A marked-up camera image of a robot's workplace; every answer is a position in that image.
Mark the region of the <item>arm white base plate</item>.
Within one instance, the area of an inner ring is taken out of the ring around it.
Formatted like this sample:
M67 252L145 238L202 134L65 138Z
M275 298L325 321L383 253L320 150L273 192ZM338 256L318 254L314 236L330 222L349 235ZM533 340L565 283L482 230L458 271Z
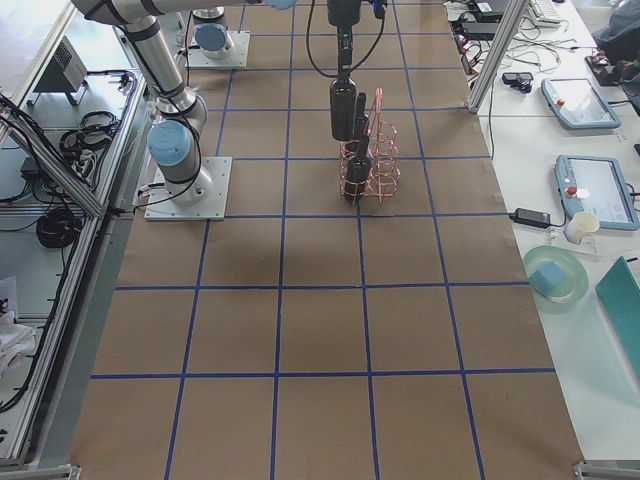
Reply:
M233 48L228 56L221 59L208 58L193 39L188 53L189 67L192 70L243 70L248 60L250 33L248 31L228 30Z
M144 218L148 221L223 221L233 160L231 157L203 157L195 182L186 185L169 183L150 192Z

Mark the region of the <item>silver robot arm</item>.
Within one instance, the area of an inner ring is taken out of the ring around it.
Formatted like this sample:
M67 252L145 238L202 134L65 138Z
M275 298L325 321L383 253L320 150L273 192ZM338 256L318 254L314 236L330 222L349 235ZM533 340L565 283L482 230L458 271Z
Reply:
M195 93L187 87L171 56L157 18L182 10L235 6L235 1L75 1L73 5L84 18L122 31L134 51L145 80L160 100L166 117L188 117L195 105ZM349 141L356 115L356 86L350 79L352 62L352 28L360 21L359 1L328 1L327 16L336 28L337 73L332 76L330 108L332 136Z
M228 33L224 8L196 9L192 11L192 16L195 23L193 38L203 54L212 59L228 56L233 43Z

